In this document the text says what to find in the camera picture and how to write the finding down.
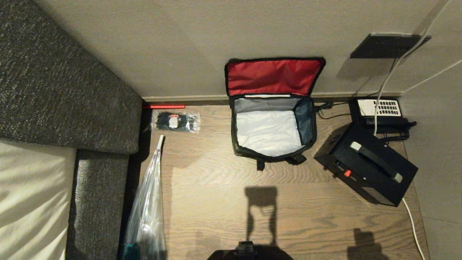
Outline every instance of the wall outlet plate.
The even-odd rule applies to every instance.
[[[350,54],[350,59],[400,58],[419,41],[420,37],[414,34],[369,34]],[[431,36],[425,37],[420,46],[431,38]]]

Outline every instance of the plastic bag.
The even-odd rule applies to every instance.
[[[175,113],[152,111],[151,130],[175,130],[199,133],[201,116],[199,113]]]
[[[166,260],[162,208],[161,135],[143,181],[136,191],[124,240],[124,260]]]

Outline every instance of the wooden floor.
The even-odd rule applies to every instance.
[[[402,203],[370,204],[313,159],[349,116],[317,118],[317,142],[304,152],[305,163],[267,163],[257,172],[254,160],[233,154],[228,106],[187,110],[201,114],[200,134],[153,131],[151,154],[141,166],[143,175],[159,135],[165,135],[161,174],[170,260],[206,260],[216,250],[234,249],[248,233],[254,244],[275,241],[293,259],[420,259]],[[347,105],[338,105],[323,114],[348,112]],[[402,142],[390,145],[406,155]],[[413,185],[405,199],[429,259]]]

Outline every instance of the red bag lining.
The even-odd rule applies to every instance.
[[[324,59],[238,61],[226,65],[228,95],[296,94],[307,96]]]

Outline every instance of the red and black bag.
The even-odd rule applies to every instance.
[[[226,92],[232,110],[234,153],[265,162],[298,165],[316,142],[316,110],[310,95],[324,58],[230,60]]]

